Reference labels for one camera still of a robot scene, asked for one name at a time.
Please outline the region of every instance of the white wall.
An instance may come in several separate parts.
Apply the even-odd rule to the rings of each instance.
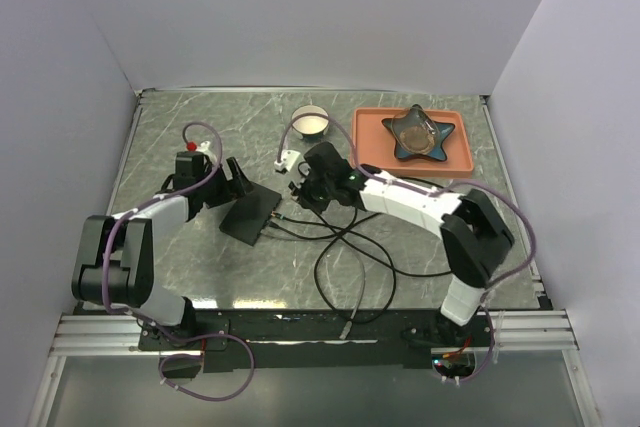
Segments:
[[[540,0],[86,0],[135,89],[490,93]]]
[[[605,424],[640,424],[640,0],[543,0],[491,97]]]
[[[0,0],[0,424],[23,425],[133,93],[81,0]]]

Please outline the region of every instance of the marble surface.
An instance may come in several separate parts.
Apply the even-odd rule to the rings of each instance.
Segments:
[[[474,178],[507,193],[505,176],[478,97],[431,96],[425,94],[376,92],[145,92],[142,113],[126,160],[113,211],[127,210],[156,192],[172,172],[175,154],[183,149],[182,126],[202,120],[215,126],[223,139],[225,156],[238,159],[252,181],[283,194],[279,211],[298,219],[316,220],[288,196],[286,177],[273,171],[284,122],[303,105],[319,105],[343,125],[351,125],[356,107],[409,107],[455,110],[462,114],[475,163]],[[190,138],[206,140],[204,129],[194,127]],[[348,154],[347,143],[338,129],[331,128],[327,140]],[[312,144],[289,136],[289,147],[306,151]],[[500,271],[513,268],[524,257],[523,244],[514,216],[501,205],[500,212],[518,238]],[[222,234],[218,225],[229,206],[201,212],[185,224],[155,253],[156,278],[169,290],[186,295],[196,306],[206,308],[326,308],[313,282],[313,265],[322,242],[284,241],[264,236],[249,247]],[[332,205],[326,218],[345,225],[352,210]],[[322,235],[320,227],[288,224],[306,235]],[[274,235],[284,235],[268,229]],[[359,231],[381,242],[398,268],[416,273],[448,270],[442,245],[435,236],[404,221],[380,216],[359,227]],[[375,247],[358,239],[354,243],[372,254]],[[391,291],[391,274],[384,267],[363,258],[366,290],[362,306],[381,307]],[[360,288],[360,264],[347,247],[336,246],[321,267],[321,282],[334,303],[352,308]],[[441,304],[450,277],[412,279],[398,277],[396,308],[427,308]],[[528,270],[496,289],[492,308],[538,308]]]

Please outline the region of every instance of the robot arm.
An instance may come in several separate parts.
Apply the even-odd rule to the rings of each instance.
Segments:
[[[295,153],[290,154],[290,163],[299,164],[291,169],[297,173],[303,162]],[[380,182],[354,170],[328,142],[309,150],[304,162],[308,164],[307,175],[290,184],[302,207],[319,213],[337,200],[341,205],[398,217],[441,238],[453,279],[440,312],[458,326],[469,322],[489,279],[514,243],[513,235],[483,192],[428,196],[392,184],[397,179],[388,172],[364,166],[389,181]]]
[[[136,212],[118,231],[109,261],[109,294],[114,307],[132,312],[189,335],[195,328],[195,310],[191,301],[162,287],[154,279],[154,252],[163,238],[193,219],[203,208],[215,207],[245,196],[253,189],[234,158],[228,159],[232,178],[222,168],[211,180],[186,195],[182,191],[205,179],[211,172],[213,154],[203,142],[195,151],[176,156],[171,176],[172,191],[154,196],[151,205]],[[72,292],[80,301],[102,304],[102,263],[107,237],[116,220],[113,216],[94,215],[83,227],[72,280]]]

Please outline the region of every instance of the star-shaped dish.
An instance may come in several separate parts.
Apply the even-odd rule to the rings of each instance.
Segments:
[[[393,152],[396,159],[447,160],[442,143],[453,132],[455,125],[432,120],[418,104],[411,106],[404,115],[382,119],[382,125],[396,139]]]

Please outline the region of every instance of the orange tray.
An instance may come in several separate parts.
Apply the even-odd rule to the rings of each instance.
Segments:
[[[442,145],[447,160],[438,162],[427,159],[400,161],[393,156],[396,140],[383,125],[382,119],[393,117],[406,109],[384,107],[359,107],[353,113],[351,136],[358,149],[361,164],[375,165],[401,177],[469,178],[473,173],[473,159],[469,140],[464,129],[462,115],[450,110],[427,110],[438,122],[455,124],[456,128]]]

